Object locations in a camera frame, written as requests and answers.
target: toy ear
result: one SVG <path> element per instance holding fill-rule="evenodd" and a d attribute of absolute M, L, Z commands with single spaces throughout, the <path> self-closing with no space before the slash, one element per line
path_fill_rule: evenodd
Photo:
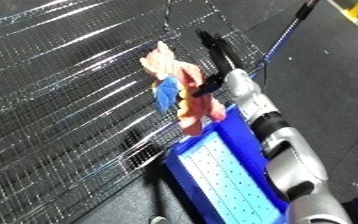
<path fill-rule="evenodd" d="M 175 54 L 164 42 L 158 41 L 157 48 L 162 55 L 167 56 L 169 59 L 175 59 Z"/>

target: wire mesh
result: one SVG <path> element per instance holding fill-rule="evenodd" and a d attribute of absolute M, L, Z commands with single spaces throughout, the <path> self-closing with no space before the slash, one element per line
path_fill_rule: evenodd
<path fill-rule="evenodd" d="M 209 1 L 172 1 L 168 21 L 162 0 L 1 2 L 0 223 L 74 222 L 182 137 L 138 63 L 157 40 L 206 74 L 196 28 L 262 55 Z"/>

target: blue box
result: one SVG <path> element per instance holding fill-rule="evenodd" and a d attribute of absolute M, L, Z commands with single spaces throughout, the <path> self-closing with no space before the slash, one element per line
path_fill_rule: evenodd
<path fill-rule="evenodd" d="M 175 144 L 165 163 L 206 223 L 285 223 L 287 203 L 266 181 L 267 160 L 236 107 Z"/>

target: pink plush toy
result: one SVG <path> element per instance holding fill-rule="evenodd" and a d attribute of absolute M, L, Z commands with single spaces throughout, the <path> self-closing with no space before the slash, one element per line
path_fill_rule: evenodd
<path fill-rule="evenodd" d="M 157 48 L 150 52 L 140 63 L 146 72 L 157 80 L 153 84 L 153 91 L 169 77 L 176 78 L 180 109 L 177 111 L 179 126 L 184 133 L 192 136 L 202 133 L 200 119 L 206 115 L 212 121 L 219 122 L 226 117 L 225 107 L 220 104 L 211 94 L 200 98 L 192 97 L 205 79 L 201 69 L 193 64 L 175 60 L 175 54 L 169 47 L 158 42 Z"/>

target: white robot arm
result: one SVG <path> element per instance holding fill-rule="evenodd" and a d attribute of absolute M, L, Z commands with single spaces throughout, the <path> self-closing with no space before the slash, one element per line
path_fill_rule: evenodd
<path fill-rule="evenodd" d="M 276 194 L 289 202 L 287 223 L 350 224 L 346 212 L 328 190 L 324 165 L 303 136 L 286 122 L 249 74 L 240 69 L 241 61 L 228 43 L 205 31 L 198 31 L 198 35 L 209 49 L 218 73 L 209 76 L 193 96 L 226 85 L 269 160 L 266 179 Z"/>

